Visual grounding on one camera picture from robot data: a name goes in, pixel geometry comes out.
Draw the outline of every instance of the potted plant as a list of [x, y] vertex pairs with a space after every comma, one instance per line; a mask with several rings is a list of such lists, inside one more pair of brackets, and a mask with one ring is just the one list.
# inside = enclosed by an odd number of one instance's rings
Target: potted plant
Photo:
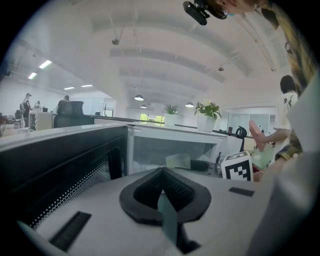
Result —
[[165, 105], [164, 109], [166, 114], [164, 114], [164, 125], [165, 126], [175, 126], [177, 122], [177, 110], [178, 106]]
[[200, 113], [197, 117], [197, 128], [199, 131], [212, 132], [215, 128], [217, 114], [221, 117], [220, 107], [213, 102], [206, 105], [198, 102], [195, 107], [194, 115]]

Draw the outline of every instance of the hair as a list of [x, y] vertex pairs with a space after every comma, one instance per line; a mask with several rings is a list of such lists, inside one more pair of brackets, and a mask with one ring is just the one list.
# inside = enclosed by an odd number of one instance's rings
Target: hair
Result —
[[281, 91], [286, 94], [289, 91], [295, 91], [296, 92], [296, 84], [291, 75], [285, 75], [282, 77], [280, 81], [280, 88]]

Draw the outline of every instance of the black slot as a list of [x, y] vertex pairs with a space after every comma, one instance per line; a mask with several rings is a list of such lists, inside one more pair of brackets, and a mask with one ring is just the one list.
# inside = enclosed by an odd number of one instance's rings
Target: black slot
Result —
[[239, 187], [232, 187], [232, 188], [229, 189], [229, 191], [233, 192], [233, 193], [237, 193], [237, 194], [243, 195], [243, 196], [247, 196], [247, 197], [252, 197], [253, 194], [255, 193], [252, 190], [247, 190], [247, 189], [243, 189], [243, 188], [239, 188]]
[[50, 240], [50, 243], [66, 252], [92, 215], [78, 211]]

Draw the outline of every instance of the green plant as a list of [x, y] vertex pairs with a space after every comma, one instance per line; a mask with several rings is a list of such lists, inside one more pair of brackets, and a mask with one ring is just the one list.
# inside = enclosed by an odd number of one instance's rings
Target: green plant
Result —
[[175, 115], [175, 114], [177, 113], [178, 106], [171, 106], [171, 105], [169, 104], [169, 105], [165, 105], [165, 106], [164, 106], [164, 109], [165, 109], [165, 111], [166, 111], [167, 114]]
[[202, 103], [198, 102], [194, 110], [194, 115], [201, 113], [216, 120], [218, 118], [216, 115], [217, 113], [221, 117], [220, 107], [212, 102], [208, 105], [203, 105]]

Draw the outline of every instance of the person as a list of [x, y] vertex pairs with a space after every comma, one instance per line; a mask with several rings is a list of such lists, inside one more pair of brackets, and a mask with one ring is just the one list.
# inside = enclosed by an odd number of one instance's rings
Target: person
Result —
[[[270, 0], [205, 0], [208, 6], [212, 7], [218, 16], [226, 14], [242, 14], [254, 12], [258, 7], [261, 14], [271, 23], [274, 29], [282, 27], [286, 38], [285, 49], [288, 55], [288, 62], [291, 67], [296, 92], [300, 96], [309, 82], [313, 79], [319, 65], [315, 55], [305, 37], [296, 28], [295, 24], [276, 3]], [[290, 143], [286, 145], [275, 156], [275, 163], [265, 170], [280, 171], [284, 163], [302, 152], [302, 147], [294, 131], [290, 134]], [[263, 173], [256, 172], [255, 181], [262, 179]]]
[[287, 113], [298, 100], [296, 85], [292, 76], [284, 76], [281, 79], [280, 88], [283, 95], [277, 99], [276, 103], [277, 112], [273, 127], [276, 131], [269, 136], [265, 136], [263, 132], [255, 136], [256, 140], [260, 143], [275, 143], [271, 164], [275, 162], [276, 154], [290, 143], [289, 137], [292, 128], [287, 119]]
[[23, 100], [23, 102], [21, 103], [21, 113], [24, 119], [24, 127], [27, 128], [29, 127], [29, 112], [34, 110], [31, 106], [30, 106], [30, 102], [29, 99], [32, 95], [30, 93], [27, 93], [25, 95], [25, 99]]
[[40, 101], [38, 100], [36, 104], [34, 104], [34, 109], [41, 109], [41, 104], [40, 104]]
[[69, 99], [69, 96], [66, 95], [64, 96], [64, 98], [62, 100], [59, 101], [58, 105], [56, 106], [56, 112], [58, 113], [58, 108], [61, 106], [62, 103], [64, 102], [68, 102], [70, 99]]

